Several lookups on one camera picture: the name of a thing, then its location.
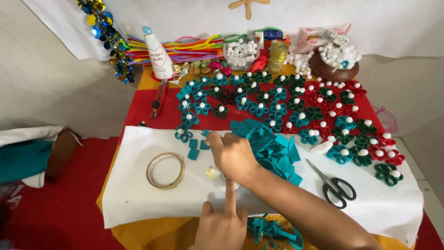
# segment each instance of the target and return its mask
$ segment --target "table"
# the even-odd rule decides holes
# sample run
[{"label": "table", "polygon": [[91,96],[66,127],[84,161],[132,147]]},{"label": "table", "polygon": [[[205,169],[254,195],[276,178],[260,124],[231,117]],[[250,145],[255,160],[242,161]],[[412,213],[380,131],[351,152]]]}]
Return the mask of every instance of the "table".
[{"label": "table", "polygon": [[[290,65],[284,65],[281,73],[284,75],[290,75],[293,73],[294,68]],[[190,81],[196,77],[185,76],[181,81]],[[125,125],[135,125],[137,126],[141,121],[147,121],[148,113],[151,107],[151,102],[156,95],[156,91],[160,85],[159,82],[151,79],[151,68],[148,67],[144,69],[142,73],[142,78],[139,83],[138,91],[133,98],[130,110],[128,112]],[[169,88],[178,88],[178,86],[169,84]],[[357,103],[360,109],[371,109],[371,105],[366,97],[362,98],[361,103]],[[156,119],[165,119],[165,115],[161,115]],[[230,118],[221,120],[221,123],[229,123]],[[372,118],[375,126],[382,128],[382,124],[377,119],[376,115]],[[152,128],[162,128],[161,124],[149,124]],[[102,191],[96,201],[97,206],[102,210],[102,197],[103,192],[111,173],[112,166],[114,164],[115,158],[119,151],[119,146],[117,146],[116,153],[111,163],[110,170],[106,177],[105,183],[103,185]],[[279,224],[285,228],[289,229],[289,223],[280,215],[269,215],[268,220],[278,220]],[[122,243],[124,247],[130,250],[138,249],[187,249],[193,244],[195,233],[198,227],[198,218],[186,217],[186,218],[161,218],[161,219],[151,219],[144,221],[132,222],[124,225],[119,225],[113,227],[111,230],[114,236]],[[374,235],[375,238],[383,245],[386,249],[409,249],[401,242],[388,238],[385,236]],[[305,249],[315,249],[307,240],[304,239]],[[246,243],[244,249],[263,249],[263,243],[255,245],[252,237],[252,233],[249,231],[247,233]]]}]

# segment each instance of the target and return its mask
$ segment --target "plastic bag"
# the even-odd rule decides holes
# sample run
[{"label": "plastic bag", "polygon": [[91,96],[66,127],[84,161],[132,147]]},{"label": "plastic bag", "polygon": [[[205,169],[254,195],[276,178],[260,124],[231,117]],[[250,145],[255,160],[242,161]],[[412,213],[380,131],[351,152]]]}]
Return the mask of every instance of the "plastic bag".
[{"label": "plastic bag", "polygon": [[326,30],[331,30],[339,35],[345,36],[352,24],[338,24],[328,27],[300,27],[299,39],[297,40],[297,46],[293,50],[295,54],[304,54],[315,50],[319,46],[327,44],[327,39],[322,39],[319,36]]},{"label": "plastic bag", "polygon": [[396,117],[392,113],[386,110],[383,106],[380,108],[375,106],[372,107],[387,133],[398,132],[398,126],[396,125]]}]

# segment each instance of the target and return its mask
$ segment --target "brown bowl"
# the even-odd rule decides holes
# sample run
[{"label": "brown bowl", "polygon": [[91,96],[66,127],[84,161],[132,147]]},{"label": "brown bowl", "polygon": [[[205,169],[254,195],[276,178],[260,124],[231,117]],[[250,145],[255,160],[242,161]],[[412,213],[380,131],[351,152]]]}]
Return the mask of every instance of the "brown bowl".
[{"label": "brown bowl", "polygon": [[311,72],[317,76],[322,77],[325,81],[344,82],[353,79],[359,71],[359,62],[351,69],[337,69],[334,73],[333,67],[326,64],[318,51],[315,51],[310,59]]}]

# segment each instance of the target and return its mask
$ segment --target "plastic container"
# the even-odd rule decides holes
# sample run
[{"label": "plastic container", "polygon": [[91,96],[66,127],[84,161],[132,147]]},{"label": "plastic container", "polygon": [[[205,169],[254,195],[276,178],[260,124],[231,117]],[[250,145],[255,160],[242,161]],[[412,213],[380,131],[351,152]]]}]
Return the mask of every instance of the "plastic container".
[{"label": "plastic container", "polygon": [[[243,37],[243,43],[249,42],[250,39]],[[223,56],[226,59],[226,62],[228,64],[228,67],[233,70],[233,71],[248,71],[251,66],[253,65],[253,63],[256,61],[256,59],[259,58],[260,52],[259,52],[259,48],[257,49],[257,54],[255,58],[229,58],[227,56],[227,49],[228,49],[228,44],[229,43],[224,43],[223,44]]]}]

